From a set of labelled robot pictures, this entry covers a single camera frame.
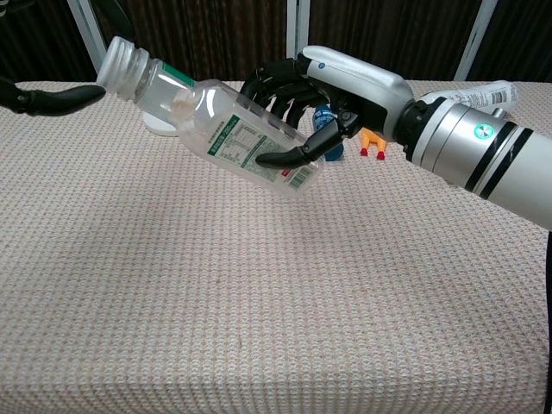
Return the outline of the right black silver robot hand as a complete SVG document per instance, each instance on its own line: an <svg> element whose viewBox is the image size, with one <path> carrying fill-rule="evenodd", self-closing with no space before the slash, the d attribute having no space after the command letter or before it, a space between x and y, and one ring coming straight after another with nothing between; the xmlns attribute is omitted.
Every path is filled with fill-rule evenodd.
<svg viewBox="0 0 552 414"><path fill-rule="evenodd" d="M241 94L292 128L308 107L328 104L335 118L304 144L283 153L265 153L256 162L272 169L294 169L323 157L362 129L392 141L398 120L414 102L396 73L330 47L309 45L295 58L268 62L246 80Z"/></svg>

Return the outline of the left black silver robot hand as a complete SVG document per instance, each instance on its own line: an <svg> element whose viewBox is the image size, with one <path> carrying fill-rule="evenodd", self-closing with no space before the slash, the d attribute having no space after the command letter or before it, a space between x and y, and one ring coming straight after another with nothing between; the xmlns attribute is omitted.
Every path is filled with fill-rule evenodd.
<svg viewBox="0 0 552 414"><path fill-rule="evenodd" d="M110 21L117 35L131 39L134 26L126 8L116 0L93 1ZM1 106L29 116L66 116L101 100L106 90L99 85L83 85L64 91L24 90L14 80L1 76Z"/></svg>

